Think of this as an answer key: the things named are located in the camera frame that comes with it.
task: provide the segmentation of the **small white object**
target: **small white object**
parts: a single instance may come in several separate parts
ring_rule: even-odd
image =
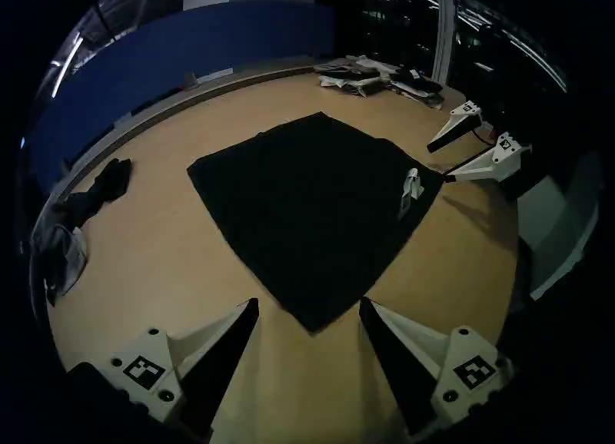
[[[406,175],[406,180],[404,180],[404,192],[401,195],[399,214],[397,215],[398,220],[401,220],[410,210],[411,200],[418,199],[423,191],[425,191],[425,188],[421,186],[418,170],[416,168],[410,169]]]

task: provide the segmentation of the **gray cloth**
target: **gray cloth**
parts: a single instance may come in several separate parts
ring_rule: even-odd
[[[52,225],[41,236],[39,266],[42,267],[47,299],[52,305],[77,282],[88,261],[83,232],[75,227],[68,231],[60,224]]]

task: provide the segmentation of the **glass window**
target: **glass window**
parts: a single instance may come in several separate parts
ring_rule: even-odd
[[[439,0],[365,0],[361,52],[431,76]]]

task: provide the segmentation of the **blue wall panel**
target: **blue wall panel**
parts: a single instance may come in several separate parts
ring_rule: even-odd
[[[29,136],[45,191],[122,115],[197,76],[294,55],[333,51],[329,8],[301,2],[228,2],[162,18],[101,51],[60,87]]]

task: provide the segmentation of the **round table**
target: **round table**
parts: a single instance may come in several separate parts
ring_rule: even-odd
[[[121,349],[150,326],[180,333],[257,297],[261,316],[213,423],[212,442],[382,442],[403,421],[358,317],[358,304],[312,336],[238,259],[186,173],[197,158],[323,111],[422,164],[445,170],[484,144],[426,144],[464,101],[442,111],[384,91],[369,98],[318,86],[313,74],[212,98],[146,130],[111,157],[131,158],[128,192],[84,226],[89,262],[49,307],[67,369]],[[99,164],[76,187],[85,191]],[[517,263],[517,210],[491,181],[445,184],[412,238],[367,295],[443,333],[461,324],[494,343]]]

